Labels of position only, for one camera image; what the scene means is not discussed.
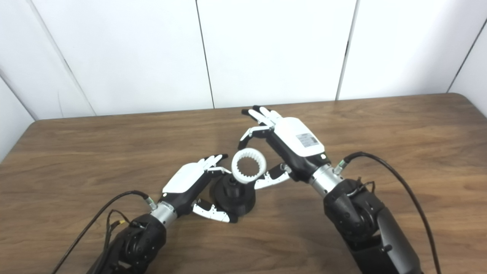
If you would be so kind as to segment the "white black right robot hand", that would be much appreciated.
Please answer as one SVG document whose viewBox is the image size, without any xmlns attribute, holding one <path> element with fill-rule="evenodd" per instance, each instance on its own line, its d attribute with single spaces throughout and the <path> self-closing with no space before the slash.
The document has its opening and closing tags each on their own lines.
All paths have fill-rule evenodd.
<svg viewBox="0 0 487 274">
<path fill-rule="evenodd" d="M 247 147 L 252 138 L 265 139 L 290 168 L 296 182 L 315 184 L 320 173 L 331 166 L 324 145 L 298 118 L 283 117 L 275 110 L 254 105 L 241 113 L 251 117 L 258 126 L 249 128 L 241 137 L 238 150 Z"/>
</svg>

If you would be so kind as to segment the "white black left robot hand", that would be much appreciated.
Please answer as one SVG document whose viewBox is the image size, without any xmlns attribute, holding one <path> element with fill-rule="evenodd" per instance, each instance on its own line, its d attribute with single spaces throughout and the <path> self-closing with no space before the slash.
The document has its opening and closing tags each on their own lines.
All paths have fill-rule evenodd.
<svg viewBox="0 0 487 274">
<path fill-rule="evenodd" d="M 212 179 L 231 174 L 225 167 L 218 166 L 227 157 L 227 154 L 212 155 L 183 165 L 162 189 L 157 209 L 151 215 L 166 228 L 190 213 L 224 223 L 238 222 L 235 214 L 199 197 Z"/>
</svg>

